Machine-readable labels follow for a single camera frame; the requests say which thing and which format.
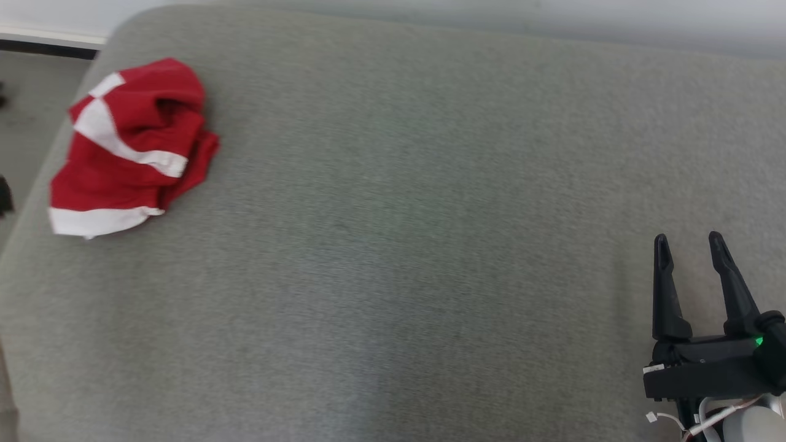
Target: white wall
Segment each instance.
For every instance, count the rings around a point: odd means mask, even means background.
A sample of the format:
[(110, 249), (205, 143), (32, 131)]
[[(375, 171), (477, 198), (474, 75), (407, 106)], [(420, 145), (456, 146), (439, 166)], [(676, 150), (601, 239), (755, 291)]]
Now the white wall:
[[(100, 46), (144, 9), (210, 0), (0, 0), (0, 38)], [(657, 46), (786, 56), (783, 0), (224, 0)]]

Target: black object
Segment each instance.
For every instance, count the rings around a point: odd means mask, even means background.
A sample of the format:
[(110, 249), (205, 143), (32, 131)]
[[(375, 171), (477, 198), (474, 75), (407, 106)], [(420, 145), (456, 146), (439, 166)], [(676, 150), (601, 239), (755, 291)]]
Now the black object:
[(0, 50), (10, 52), (40, 53), (54, 55), (55, 57), (81, 58), (93, 60), (98, 54), (97, 50), (82, 49), (70, 46), (47, 45), (44, 43), (18, 42), (16, 40), (0, 39)]
[(682, 318), (666, 235), (655, 238), (652, 337), (657, 342), (644, 387), (648, 398), (675, 401), (685, 428), (696, 424), (693, 415), (705, 397), (779, 396), (786, 390), (784, 316), (779, 311), (759, 314), (718, 232), (710, 233), (710, 251), (721, 277), (727, 320), (723, 335), (694, 337)]
[(13, 212), (13, 200), (11, 199), (11, 189), (8, 187), (6, 179), (0, 176), (0, 218), (6, 212)]

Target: gray couch cushion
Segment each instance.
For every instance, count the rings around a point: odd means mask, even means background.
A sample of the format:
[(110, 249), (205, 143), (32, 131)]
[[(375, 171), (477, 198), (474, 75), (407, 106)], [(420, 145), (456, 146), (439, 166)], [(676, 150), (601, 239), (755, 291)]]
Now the gray couch cushion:
[(725, 234), (786, 289), (786, 65), (255, 9), (117, 31), (177, 57), (222, 150), (169, 213), (0, 261), (21, 432), (43, 441), (673, 440), (650, 425), (652, 239), (720, 332)]

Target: robotic arm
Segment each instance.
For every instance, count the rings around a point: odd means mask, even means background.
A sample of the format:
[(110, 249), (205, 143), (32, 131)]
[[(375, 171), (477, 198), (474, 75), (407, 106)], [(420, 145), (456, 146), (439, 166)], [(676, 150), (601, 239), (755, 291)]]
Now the robotic arm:
[[(646, 395), (676, 403), (686, 429), (683, 440), (786, 440), (786, 421), (776, 398), (786, 391), (784, 316), (779, 311), (759, 313), (718, 232), (710, 233), (710, 251), (721, 277), (727, 319), (723, 335), (694, 337), (690, 323), (682, 318), (666, 235), (655, 238), (652, 337), (657, 342), (652, 362), (644, 369)], [(726, 409), (714, 428), (702, 425), (709, 400), (743, 398), (749, 401)], [(766, 407), (768, 400), (778, 406)]]

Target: white baseboard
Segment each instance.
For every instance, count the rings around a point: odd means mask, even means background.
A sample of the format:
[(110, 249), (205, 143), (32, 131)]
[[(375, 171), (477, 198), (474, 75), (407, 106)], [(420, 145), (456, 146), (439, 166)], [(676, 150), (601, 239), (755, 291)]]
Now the white baseboard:
[(0, 39), (94, 50), (100, 50), (104, 44), (106, 44), (106, 39), (104, 37), (15, 28), (2, 24), (0, 24)]

